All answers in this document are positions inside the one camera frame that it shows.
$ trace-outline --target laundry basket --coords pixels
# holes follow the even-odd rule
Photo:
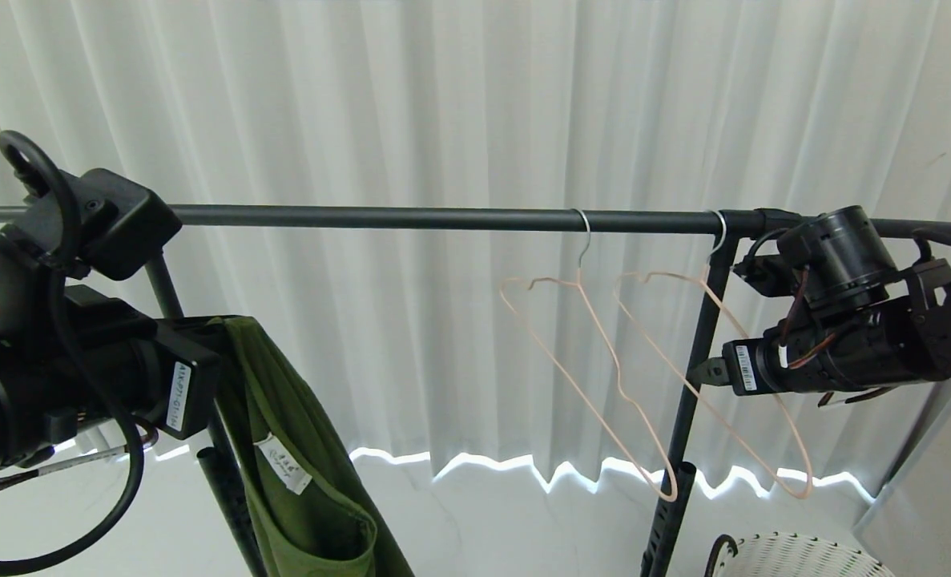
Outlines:
[[[877,559],[838,543],[797,533],[739,539],[721,535],[705,577],[895,577]]]

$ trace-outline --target clothes hanger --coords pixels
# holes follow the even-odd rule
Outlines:
[[[582,258],[584,258],[584,256],[586,255],[586,252],[589,251],[589,245],[592,244],[593,231],[592,231],[592,227],[589,226],[589,218],[588,216],[586,216],[586,213],[580,211],[580,209],[577,209],[577,208],[575,209],[575,211],[578,212],[578,214],[582,216],[582,222],[586,223],[586,245],[585,245],[585,248],[582,248],[582,252],[580,253],[580,255],[578,255],[578,269],[577,271],[575,271],[575,274],[574,274],[574,282],[569,280],[560,280],[558,278],[543,276],[543,277],[531,279],[531,282],[529,283],[529,286],[527,286],[526,291],[531,291],[531,289],[533,289],[534,286],[536,286],[536,284],[540,284],[540,282],[553,282],[553,284],[562,286],[563,288],[574,288],[578,290],[578,294],[582,297],[582,303],[585,304],[586,308],[589,310],[589,314],[593,318],[593,324],[596,325],[597,331],[599,331],[600,336],[603,337],[603,342],[606,343],[607,351],[610,351],[610,358],[613,359],[614,361],[615,372],[617,373],[618,394],[621,394],[621,397],[624,398],[626,402],[631,403],[633,406],[635,406],[636,410],[639,411],[639,416],[643,418],[643,422],[647,424],[647,429],[650,431],[650,436],[652,437],[652,439],[654,439],[654,444],[657,446],[657,449],[659,450],[661,455],[664,457],[664,468],[667,471],[668,478],[673,479],[675,478],[674,467],[671,466],[671,460],[668,459],[667,457],[667,450],[665,446],[661,443],[661,439],[659,439],[659,436],[657,435],[657,431],[654,430],[654,425],[650,423],[650,419],[648,419],[647,414],[645,414],[643,407],[640,406],[639,403],[635,401],[635,399],[633,399],[632,397],[628,397],[628,394],[626,394],[624,387],[622,387],[621,361],[618,360],[617,351],[615,351],[614,345],[611,344],[610,338],[607,337],[606,331],[604,331],[603,329],[603,324],[601,324],[599,317],[597,317],[596,310],[593,308],[592,303],[589,301],[589,297],[586,295],[586,290],[582,287]],[[657,482],[654,482],[654,479],[650,478],[650,471],[645,469],[643,465],[640,465],[639,461],[637,461],[635,457],[632,456],[631,450],[628,450],[628,448],[625,446],[625,443],[622,442],[621,439],[618,438],[618,435],[615,434],[614,430],[612,430],[610,425],[607,424],[606,419],[604,419],[604,417],[600,415],[600,412],[599,410],[596,409],[596,406],[593,406],[592,401],[589,401],[588,395],[585,394],[585,391],[582,391],[582,387],[578,386],[577,381],[574,379],[574,377],[571,376],[571,373],[567,372],[567,369],[564,368],[564,365],[556,358],[553,352],[551,352],[550,348],[547,347],[544,342],[542,342],[542,339],[536,333],[536,329],[533,329],[533,326],[529,322],[529,319],[524,317],[524,315],[522,315],[514,307],[514,305],[512,305],[511,302],[507,299],[507,291],[506,291],[507,285],[515,284],[515,282],[524,282],[524,280],[526,279],[522,279],[518,277],[511,277],[511,278],[504,279],[504,281],[500,284],[500,298],[504,300],[504,304],[507,305],[507,308],[511,310],[512,314],[514,314],[514,316],[522,322],[522,324],[524,325],[524,328],[526,328],[526,331],[529,332],[533,340],[536,341],[536,344],[538,345],[538,347],[540,347],[541,350],[545,352],[545,354],[547,354],[547,356],[550,358],[550,361],[553,362],[553,365],[556,366],[556,368],[559,369],[560,372],[562,372],[562,375],[564,375],[564,379],[566,379],[567,382],[570,383],[571,386],[574,387],[575,392],[578,392],[578,396],[581,397],[582,401],[586,403],[586,406],[588,406],[589,410],[591,410],[591,412],[593,413],[593,416],[595,416],[596,420],[599,421],[600,425],[602,425],[603,430],[605,430],[606,433],[610,435],[610,438],[614,439],[614,442],[617,443],[618,448],[621,450],[622,454],[624,454],[625,457],[629,460],[629,462],[631,462],[635,466],[635,469],[639,472],[640,475],[643,476],[643,479],[645,482],[647,482],[647,485],[650,485],[651,489],[654,490],[655,493],[657,493],[657,495],[662,500],[665,500],[668,502],[676,501],[678,499],[677,483],[675,482],[671,483],[671,493],[664,493],[664,490],[661,489],[661,486],[659,486]]]
[[[655,342],[655,340],[652,339],[652,337],[650,336],[650,333],[647,332],[647,330],[643,328],[643,325],[640,324],[639,319],[636,319],[634,317],[631,311],[628,310],[628,307],[625,306],[625,303],[622,303],[622,300],[621,300],[621,283],[625,281],[625,279],[629,276],[635,277],[636,280],[640,282],[640,284],[647,284],[647,282],[650,282],[651,278],[654,278],[655,276],[665,276],[669,278],[676,278],[678,280],[684,280],[686,282],[691,282],[692,284],[696,284],[700,288],[703,289],[703,291],[707,294],[707,297],[709,297],[710,300],[713,301],[713,303],[717,305],[717,307],[720,309],[720,312],[725,317],[727,317],[729,321],[731,321],[731,325],[735,326],[735,331],[738,332],[739,335],[741,335],[743,339],[747,339],[749,337],[749,333],[746,331],[746,329],[743,328],[741,322],[739,322],[739,319],[735,318],[735,315],[731,313],[731,310],[729,310],[728,307],[724,304],[724,302],[717,297],[717,295],[712,291],[712,289],[710,289],[710,286],[706,282],[707,273],[709,273],[709,270],[710,270],[709,256],[713,256],[714,252],[719,251],[721,249],[721,246],[724,246],[725,237],[727,237],[727,222],[725,222],[724,214],[721,213],[720,211],[711,211],[711,212],[714,212],[718,216],[718,218],[721,219],[721,237],[720,237],[720,241],[717,242],[717,245],[714,246],[713,251],[710,251],[710,255],[708,255],[708,258],[707,258],[708,264],[703,266],[703,272],[701,275],[699,275],[699,278],[691,278],[683,274],[677,274],[677,273],[667,272],[667,271],[651,271],[645,276],[641,276],[638,272],[626,272],[624,274],[619,275],[618,279],[615,281],[614,299],[618,301],[618,306],[621,307],[622,311],[624,311],[629,321],[632,321],[632,325],[635,326],[635,328],[639,330],[639,333],[643,335],[644,339],[647,340],[647,343],[650,343],[650,347],[652,347],[654,351],[657,351],[657,354],[659,355],[659,357],[661,357],[661,359],[663,359],[665,364],[667,364],[669,368],[673,370],[675,375],[677,375],[679,379],[681,379],[681,382],[683,383],[685,388],[690,390],[691,393],[695,395],[695,398],[698,398],[699,402],[702,402],[703,406],[706,406],[707,410],[710,410],[710,413],[713,414],[713,416],[716,417],[717,420],[722,425],[724,425],[724,428],[727,428],[729,434],[732,435],[732,438],[734,438],[739,443],[739,445],[741,445],[742,448],[746,450],[747,453],[749,453],[754,459],[756,459],[756,462],[759,463],[760,466],[764,468],[764,470],[766,470],[769,474],[771,474],[772,478],[775,479],[775,482],[778,483],[778,485],[782,486],[782,489],[786,490],[786,492],[788,492],[789,495],[792,495],[793,497],[797,499],[805,499],[813,491],[813,466],[811,464],[811,460],[809,460],[809,452],[806,450],[806,446],[804,445],[804,442],[802,442],[802,437],[799,435],[799,430],[796,427],[795,420],[792,419],[792,415],[789,413],[788,407],[785,405],[785,401],[782,401],[782,398],[780,397],[780,395],[773,394],[772,396],[775,398],[775,401],[778,402],[779,408],[782,410],[782,413],[785,415],[785,419],[789,423],[789,427],[792,430],[792,436],[794,436],[795,438],[796,446],[798,446],[799,452],[802,453],[802,460],[804,460],[804,464],[806,467],[806,487],[804,488],[804,490],[802,490],[802,492],[799,492],[799,493],[791,489],[790,486],[788,486],[788,484],[782,478],[780,478],[780,476],[778,476],[778,474],[775,472],[775,469],[771,468],[771,465],[768,465],[767,461],[764,461],[763,459],[761,459],[759,455],[757,455],[756,450],[753,450],[752,446],[750,446],[749,443],[746,442],[746,439],[743,439],[742,436],[739,436],[738,432],[735,431],[735,428],[731,426],[731,423],[728,423],[727,419],[725,419],[725,417],[722,417],[721,413],[718,412],[718,410],[714,408],[714,406],[711,405],[711,403],[707,401],[706,398],[703,398],[703,395],[701,394],[701,392],[699,392],[699,390],[696,390],[696,388],[692,386],[690,382],[688,382],[688,379],[687,379],[687,376],[685,376],[685,373],[681,369],[678,369],[678,366],[676,366],[674,362],[672,362],[671,359],[668,357],[668,355],[666,355],[664,351],[661,350],[661,347],[659,347],[657,342]]]

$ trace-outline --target clothing rack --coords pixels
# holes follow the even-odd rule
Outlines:
[[[571,209],[496,209],[496,208],[352,208],[352,207],[262,207],[262,205],[174,204],[175,214],[187,226],[248,226],[290,228],[361,228],[420,230],[486,230],[486,231],[554,231],[584,232],[588,224],[592,232],[636,234],[706,234],[714,237],[710,255],[707,284],[718,298],[724,296],[731,266],[739,242],[757,238],[765,232],[790,228],[805,219],[794,212],[772,208],[755,211],[720,212],[634,212],[584,211]],[[0,222],[18,218],[24,207],[0,207]],[[874,228],[884,238],[911,238],[917,228],[951,234],[951,223],[930,220],[872,219]],[[163,255],[147,265],[155,298],[165,317],[183,316],[178,293],[172,284]],[[699,306],[695,335],[692,339],[687,368],[706,361],[714,340],[720,310],[706,296]],[[643,552],[640,577],[664,577],[681,529],[695,467],[685,461],[685,446],[695,416],[696,397],[683,389],[678,401],[668,457],[675,468],[678,499],[668,503],[658,500],[647,549]],[[258,545],[249,526],[244,506],[244,487],[238,485],[236,462],[229,448],[229,439],[218,413],[212,415],[208,427],[215,449],[199,457],[208,458],[203,466],[209,486],[229,523],[248,569],[255,576],[265,575]],[[672,479],[665,475],[663,490],[669,492]]]

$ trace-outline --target green garment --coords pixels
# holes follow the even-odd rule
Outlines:
[[[412,576],[308,384],[254,318],[215,322],[225,325],[240,369],[224,366],[218,402],[267,573]]]

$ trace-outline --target curtain fold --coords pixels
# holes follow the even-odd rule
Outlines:
[[[0,129],[60,167],[106,167],[171,204],[672,209],[863,204],[951,220],[951,3],[0,2]],[[0,159],[0,204],[20,186]],[[186,228],[167,248],[188,314],[251,314],[350,449],[531,454],[595,478],[614,443],[498,299],[574,279],[583,234]],[[585,286],[624,386],[664,442],[679,382],[625,321],[626,271],[698,275],[703,237],[594,234]],[[900,266],[910,244],[889,242]],[[951,260],[951,251],[941,251]],[[98,288],[157,314],[143,274]],[[516,304],[662,468],[577,293]],[[702,293],[626,284],[683,364]],[[731,279],[753,333],[788,307]],[[715,348],[735,337],[722,322]],[[930,385],[853,409],[786,397],[818,475],[877,490]],[[772,399],[706,397],[774,467],[802,462]],[[771,479],[701,406],[688,459]]]

